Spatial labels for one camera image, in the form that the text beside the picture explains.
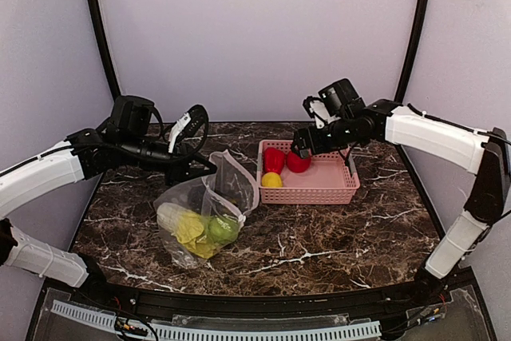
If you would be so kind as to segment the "red toy tomato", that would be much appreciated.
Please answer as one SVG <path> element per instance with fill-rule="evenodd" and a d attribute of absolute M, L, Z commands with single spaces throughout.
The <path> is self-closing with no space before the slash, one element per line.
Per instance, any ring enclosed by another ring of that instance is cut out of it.
<path fill-rule="evenodd" d="M 301 158 L 299 155 L 289 152 L 286 156 L 286 165 L 293 173 L 303 173 L 311 167 L 311 158 Z"/>

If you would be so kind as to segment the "red toy bell pepper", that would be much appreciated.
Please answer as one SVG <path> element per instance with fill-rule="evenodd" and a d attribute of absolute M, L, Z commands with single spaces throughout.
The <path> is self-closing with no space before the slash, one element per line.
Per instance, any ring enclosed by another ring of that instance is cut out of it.
<path fill-rule="evenodd" d="M 280 174 L 286 163 L 285 152 L 269 147 L 263 151 L 263 170 L 265 173 L 274 172 Z"/>

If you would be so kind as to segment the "pink perforated plastic basket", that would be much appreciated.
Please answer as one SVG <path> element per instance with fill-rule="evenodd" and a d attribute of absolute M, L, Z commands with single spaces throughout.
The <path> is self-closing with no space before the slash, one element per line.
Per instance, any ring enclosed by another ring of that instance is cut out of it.
<path fill-rule="evenodd" d="M 324 153 L 311 158 L 305 172 L 295 173 L 285 168 L 281 173 L 283 186 L 262 185 L 264 152 L 278 149 L 289 153 L 290 140 L 262 140 L 258 148 L 256 180 L 264 204 L 349 204 L 360 187 L 355 163 L 344 162 L 339 153 Z"/>

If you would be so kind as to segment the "yellow toy lemon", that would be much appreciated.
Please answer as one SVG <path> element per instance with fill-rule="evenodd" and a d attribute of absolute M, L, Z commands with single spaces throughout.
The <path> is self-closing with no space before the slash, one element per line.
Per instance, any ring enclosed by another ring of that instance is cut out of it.
<path fill-rule="evenodd" d="M 261 178 L 261 185 L 265 188 L 282 188 L 283 181 L 277 172 L 266 172 Z"/>

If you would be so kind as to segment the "clear zip top bag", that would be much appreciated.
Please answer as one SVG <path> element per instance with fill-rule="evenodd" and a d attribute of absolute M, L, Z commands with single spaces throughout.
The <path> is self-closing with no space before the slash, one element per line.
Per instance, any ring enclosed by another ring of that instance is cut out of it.
<path fill-rule="evenodd" d="M 207 204 L 203 207 L 202 211 L 196 213 L 202 216 L 209 216 L 210 220 L 215 216 L 230 217 L 238 222 L 240 234 L 247 217 L 259 205 L 259 188 L 256 179 L 228 150 L 214 152 L 208 159 L 217 166 L 215 174 L 198 177 L 171 187 L 154 201 L 153 207 L 157 211 L 158 207 L 163 203 L 174 203 L 191 210 L 187 203 L 188 191 L 193 186 L 204 185 L 221 195 L 220 203 Z M 178 267 L 185 269 L 198 268 L 201 264 L 211 259 L 200 258 L 187 251 L 158 222 L 157 225 L 161 242 L 165 250 L 171 255 L 172 262 Z M 218 251 L 216 254 L 228 245 L 217 244 Z"/>

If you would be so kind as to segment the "yellow toy napa cabbage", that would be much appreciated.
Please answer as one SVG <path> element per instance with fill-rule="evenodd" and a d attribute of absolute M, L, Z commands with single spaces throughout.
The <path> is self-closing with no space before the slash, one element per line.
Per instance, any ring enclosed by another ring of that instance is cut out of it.
<path fill-rule="evenodd" d="M 156 214 L 158 224 L 187 251 L 203 259 L 217 253 L 217 243 L 208 234 L 209 216 L 174 203 L 163 203 Z"/>

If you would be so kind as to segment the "green toy chayote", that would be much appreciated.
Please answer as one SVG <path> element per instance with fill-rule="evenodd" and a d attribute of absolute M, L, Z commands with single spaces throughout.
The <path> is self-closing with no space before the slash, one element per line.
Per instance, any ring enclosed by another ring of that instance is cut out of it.
<path fill-rule="evenodd" d="M 215 216 L 208 224 L 208 234 L 218 244 L 230 244 L 239 235 L 239 224 L 230 217 Z"/>

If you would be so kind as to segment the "purple toy eggplant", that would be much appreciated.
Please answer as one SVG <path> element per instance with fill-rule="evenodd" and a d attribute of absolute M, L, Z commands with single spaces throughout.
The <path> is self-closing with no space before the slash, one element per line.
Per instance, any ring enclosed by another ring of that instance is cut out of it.
<path fill-rule="evenodd" d="M 187 195 L 187 203 L 191 210 L 199 212 L 207 204 L 219 204 L 221 195 L 204 185 L 193 186 Z"/>

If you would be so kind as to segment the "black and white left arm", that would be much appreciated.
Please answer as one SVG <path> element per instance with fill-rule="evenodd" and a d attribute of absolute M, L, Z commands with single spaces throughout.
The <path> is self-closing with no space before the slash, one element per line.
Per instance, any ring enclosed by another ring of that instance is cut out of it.
<path fill-rule="evenodd" d="M 1 172 L 1 263 L 70 287 L 102 281 L 87 256 L 57 249 L 14 227 L 8 216 L 17 208 L 68 184 L 89 180 L 123 166 L 159 172 L 167 185 L 216 172 L 200 155 L 202 144 L 184 143 L 198 131 L 208 133 L 208 114 L 194 105 L 171 128 L 149 137 L 151 119 L 161 119 L 153 101 L 119 96 L 112 112 L 97 128 L 69 135 L 51 149 Z"/>

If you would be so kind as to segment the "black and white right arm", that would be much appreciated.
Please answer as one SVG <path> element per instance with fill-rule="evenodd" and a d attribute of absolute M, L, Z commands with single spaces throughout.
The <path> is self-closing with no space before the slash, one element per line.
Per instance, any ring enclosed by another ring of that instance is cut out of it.
<path fill-rule="evenodd" d="M 293 136 L 291 151 L 303 159 L 380 141 L 428 153 L 475 176 L 460 215 L 419 269 L 423 278 L 446 278 L 508 216 L 510 142 L 501 129 L 465 127 L 387 99 L 368 105 L 346 78 L 307 97 L 303 107 L 315 121 Z"/>

